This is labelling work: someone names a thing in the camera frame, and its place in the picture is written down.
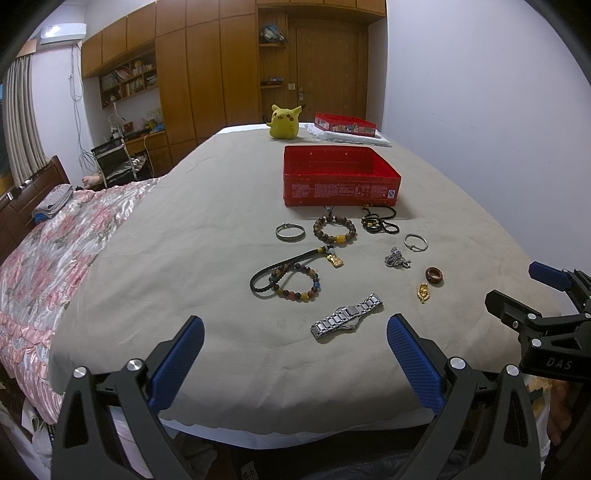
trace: open red box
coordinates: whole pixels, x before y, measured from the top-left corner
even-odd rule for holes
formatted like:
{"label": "open red box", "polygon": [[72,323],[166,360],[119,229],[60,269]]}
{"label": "open red box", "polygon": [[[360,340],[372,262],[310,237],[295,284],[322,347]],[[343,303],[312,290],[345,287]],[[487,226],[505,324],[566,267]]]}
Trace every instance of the open red box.
{"label": "open red box", "polygon": [[289,145],[283,201],[298,205],[396,205],[401,177],[370,147]]}

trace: bookshelf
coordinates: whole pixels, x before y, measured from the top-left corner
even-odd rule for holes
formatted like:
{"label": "bookshelf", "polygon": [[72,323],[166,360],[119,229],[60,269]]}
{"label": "bookshelf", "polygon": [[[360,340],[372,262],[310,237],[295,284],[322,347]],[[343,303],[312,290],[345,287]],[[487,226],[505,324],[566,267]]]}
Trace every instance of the bookshelf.
{"label": "bookshelf", "polygon": [[99,77],[100,104],[104,110],[113,101],[122,102],[157,86],[156,51],[152,48]]}

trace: gold pendant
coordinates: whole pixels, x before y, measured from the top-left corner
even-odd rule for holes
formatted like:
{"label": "gold pendant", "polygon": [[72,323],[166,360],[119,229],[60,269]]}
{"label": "gold pendant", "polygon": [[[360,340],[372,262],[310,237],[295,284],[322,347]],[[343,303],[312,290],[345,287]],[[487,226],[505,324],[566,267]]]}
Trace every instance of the gold pendant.
{"label": "gold pendant", "polygon": [[421,300],[421,303],[425,303],[431,294],[429,293],[429,287],[426,283],[421,283],[417,288],[417,297]]}
{"label": "gold pendant", "polygon": [[343,262],[339,257],[335,254],[330,254],[326,256],[326,259],[333,264],[333,267],[339,268],[342,267],[345,262]]}

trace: wooden ring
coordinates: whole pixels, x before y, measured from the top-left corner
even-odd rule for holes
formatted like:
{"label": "wooden ring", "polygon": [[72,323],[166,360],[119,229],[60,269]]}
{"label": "wooden ring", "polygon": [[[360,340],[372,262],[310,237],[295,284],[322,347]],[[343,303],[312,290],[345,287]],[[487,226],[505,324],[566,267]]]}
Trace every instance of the wooden ring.
{"label": "wooden ring", "polygon": [[425,278],[431,285],[437,285],[443,281],[443,273],[436,267],[429,267],[425,270]]}

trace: electrical wire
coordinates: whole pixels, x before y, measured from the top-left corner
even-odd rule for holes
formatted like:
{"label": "electrical wire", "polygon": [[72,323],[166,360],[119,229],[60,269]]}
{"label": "electrical wire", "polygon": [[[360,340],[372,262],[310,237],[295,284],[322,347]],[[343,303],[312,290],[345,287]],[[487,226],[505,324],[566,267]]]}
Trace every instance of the electrical wire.
{"label": "electrical wire", "polygon": [[[79,45],[76,45],[79,54],[82,51]],[[76,133],[78,135],[78,163],[83,171],[93,173],[99,171],[94,155],[82,147],[82,118],[78,110],[78,102],[84,97],[84,84],[82,83],[82,68],[78,62],[77,68],[78,78],[80,79],[80,94],[76,93],[76,72],[74,71],[74,45],[70,48],[70,97],[72,97],[74,106],[74,121],[76,123]]]}

